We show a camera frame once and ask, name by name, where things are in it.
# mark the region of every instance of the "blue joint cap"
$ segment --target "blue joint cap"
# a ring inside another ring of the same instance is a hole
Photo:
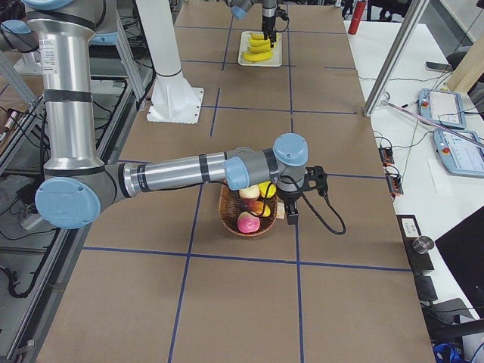
[[[115,45],[118,41],[118,32],[96,34],[90,45]]]
[[[308,144],[304,137],[290,133],[277,138],[272,148],[275,156],[288,166],[304,166],[308,162]]]
[[[5,32],[13,34],[30,34],[32,32],[29,26],[25,24],[22,20],[6,20],[0,25],[0,27]]]
[[[233,191],[249,187],[249,172],[240,157],[231,157],[224,162],[228,187]]]
[[[76,229],[93,222],[101,213],[97,194],[72,178],[51,178],[36,193],[40,215],[60,228]]]
[[[25,5],[29,5],[36,10],[57,10],[68,6],[74,0],[22,0]]]
[[[232,15],[234,15],[234,18],[237,20],[244,19],[247,15],[247,12],[243,8],[239,8],[238,6],[232,6],[230,10],[232,12]]]

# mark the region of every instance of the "tray of bananas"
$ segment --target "tray of bananas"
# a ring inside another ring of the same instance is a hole
[[[279,67],[282,64],[281,34],[271,48],[269,39],[261,32],[242,32],[240,36],[239,64],[241,66]]]

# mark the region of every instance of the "smartphone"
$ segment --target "smartphone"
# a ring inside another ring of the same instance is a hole
[[[444,63],[425,62],[425,68],[436,72],[452,72],[452,66]]]

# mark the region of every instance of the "wooden post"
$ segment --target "wooden post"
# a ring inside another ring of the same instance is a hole
[[[453,92],[467,93],[483,73],[484,36],[481,36],[448,79],[447,87]]]

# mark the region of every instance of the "blue and white device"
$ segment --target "blue and white device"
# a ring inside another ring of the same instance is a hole
[[[474,131],[466,130],[459,134],[479,140]],[[481,147],[438,129],[433,132],[433,140],[437,146],[437,154],[449,173],[484,178],[484,150]]]
[[[461,95],[455,92],[424,88],[418,95],[420,115],[450,129],[466,128]]]

